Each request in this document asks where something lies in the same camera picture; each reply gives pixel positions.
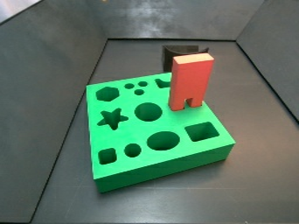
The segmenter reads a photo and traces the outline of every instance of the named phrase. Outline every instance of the star-shaped hole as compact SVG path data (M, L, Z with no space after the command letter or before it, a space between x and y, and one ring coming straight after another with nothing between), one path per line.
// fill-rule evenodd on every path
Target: star-shaped hole
M98 126L108 125L112 130L118 129L118 124L127 121L128 117L120 115L122 108L116 108L112 112L102 111L104 119L102 119L98 123Z

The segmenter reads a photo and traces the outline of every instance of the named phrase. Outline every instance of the small circular hole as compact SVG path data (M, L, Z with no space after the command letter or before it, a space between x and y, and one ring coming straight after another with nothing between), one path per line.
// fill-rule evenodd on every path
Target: small circular hole
M136 156L139 156L140 152L142 152L142 148L140 148L139 144L136 144L136 143L131 143L126 147L126 155L131 158L135 158Z
M155 151L168 151L179 142L180 137L171 131L158 132L147 139L147 145Z
M135 116L144 122L155 121L160 118L162 114L162 108L151 102L146 102L135 108Z
M138 85L139 85L140 87L146 87L146 86L147 86L147 82L146 82L146 81L139 81Z
M131 89L131 88L134 88L134 87L135 87L135 84L132 84L132 83L127 83L127 84L126 84L126 88L127 88L127 89Z
M144 91L143 89L138 89L138 90L135 91L135 94L136 94L136 95L142 95L144 92L146 92L146 91Z

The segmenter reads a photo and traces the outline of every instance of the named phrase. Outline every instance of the shape sorter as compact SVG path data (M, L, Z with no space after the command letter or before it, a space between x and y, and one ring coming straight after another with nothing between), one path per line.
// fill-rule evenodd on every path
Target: shape sorter
M171 73L88 85L94 179L107 192L226 159L235 141L206 102L168 106Z

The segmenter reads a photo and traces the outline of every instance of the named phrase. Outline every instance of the square hole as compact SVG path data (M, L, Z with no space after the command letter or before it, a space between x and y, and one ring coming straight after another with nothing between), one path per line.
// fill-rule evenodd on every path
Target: square hole
M111 164L118 161L118 154L115 149L106 149L98 153L98 161L102 165Z
M203 123L194 124L194 125L186 127L184 129L186 129L188 136L194 142L199 142L204 139L218 137L220 135L220 133L214 128L211 122L203 122Z

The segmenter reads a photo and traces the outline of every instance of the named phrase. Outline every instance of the red arch block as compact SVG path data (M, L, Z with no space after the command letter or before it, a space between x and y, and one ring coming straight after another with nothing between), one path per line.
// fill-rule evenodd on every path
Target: red arch block
M208 53L172 58L172 83L168 102L172 111L184 108L184 101L192 108L202 105L212 63L214 58Z

